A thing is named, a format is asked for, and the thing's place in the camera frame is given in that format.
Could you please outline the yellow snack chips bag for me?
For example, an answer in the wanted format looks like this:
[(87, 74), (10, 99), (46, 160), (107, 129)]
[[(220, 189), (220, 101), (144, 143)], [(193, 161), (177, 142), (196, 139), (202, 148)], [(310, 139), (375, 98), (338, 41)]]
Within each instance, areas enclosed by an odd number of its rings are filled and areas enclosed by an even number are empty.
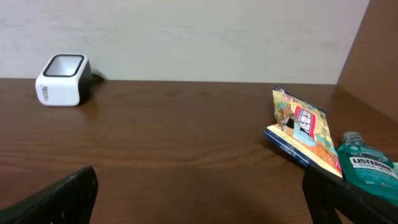
[(301, 164), (316, 164), (342, 177), (326, 112), (277, 86), (272, 96), (277, 123), (264, 130), (265, 137)]

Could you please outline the brown cardboard box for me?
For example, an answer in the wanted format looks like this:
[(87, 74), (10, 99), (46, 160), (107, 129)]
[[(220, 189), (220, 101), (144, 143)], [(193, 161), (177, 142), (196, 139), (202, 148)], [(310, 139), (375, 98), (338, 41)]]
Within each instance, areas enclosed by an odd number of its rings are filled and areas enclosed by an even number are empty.
[(369, 2), (338, 86), (397, 121), (397, 0)]

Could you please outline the mint green wipes pack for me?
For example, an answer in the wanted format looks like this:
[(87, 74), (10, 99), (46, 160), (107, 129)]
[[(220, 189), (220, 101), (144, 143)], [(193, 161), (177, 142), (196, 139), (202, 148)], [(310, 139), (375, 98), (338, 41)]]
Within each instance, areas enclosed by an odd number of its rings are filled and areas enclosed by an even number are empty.
[(398, 176), (398, 162), (393, 162), (393, 171)]

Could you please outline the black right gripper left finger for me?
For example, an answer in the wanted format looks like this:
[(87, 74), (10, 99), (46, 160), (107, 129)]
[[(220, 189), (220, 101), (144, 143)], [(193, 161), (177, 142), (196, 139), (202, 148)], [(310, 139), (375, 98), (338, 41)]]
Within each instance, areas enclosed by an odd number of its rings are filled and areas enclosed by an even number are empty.
[(84, 167), (1, 210), (1, 223), (89, 223), (98, 193), (92, 166)]

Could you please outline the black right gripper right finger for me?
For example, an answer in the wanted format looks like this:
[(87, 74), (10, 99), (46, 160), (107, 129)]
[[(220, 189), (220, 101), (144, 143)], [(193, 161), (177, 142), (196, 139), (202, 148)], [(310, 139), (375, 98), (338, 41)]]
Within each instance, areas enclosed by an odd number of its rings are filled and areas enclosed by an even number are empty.
[(397, 223), (395, 205), (318, 165), (305, 169), (302, 190), (314, 223), (341, 223), (337, 211), (353, 223)]

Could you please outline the blue mouthwash bottle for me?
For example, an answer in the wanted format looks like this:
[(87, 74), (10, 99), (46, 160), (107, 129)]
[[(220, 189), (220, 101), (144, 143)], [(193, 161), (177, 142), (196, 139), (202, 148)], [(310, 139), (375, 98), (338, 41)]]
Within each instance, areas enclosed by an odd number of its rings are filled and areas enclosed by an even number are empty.
[(345, 180), (397, 205), (397, 173), (393, 162), (366, 144), (358, 132), (342, 135), (337, 149)]

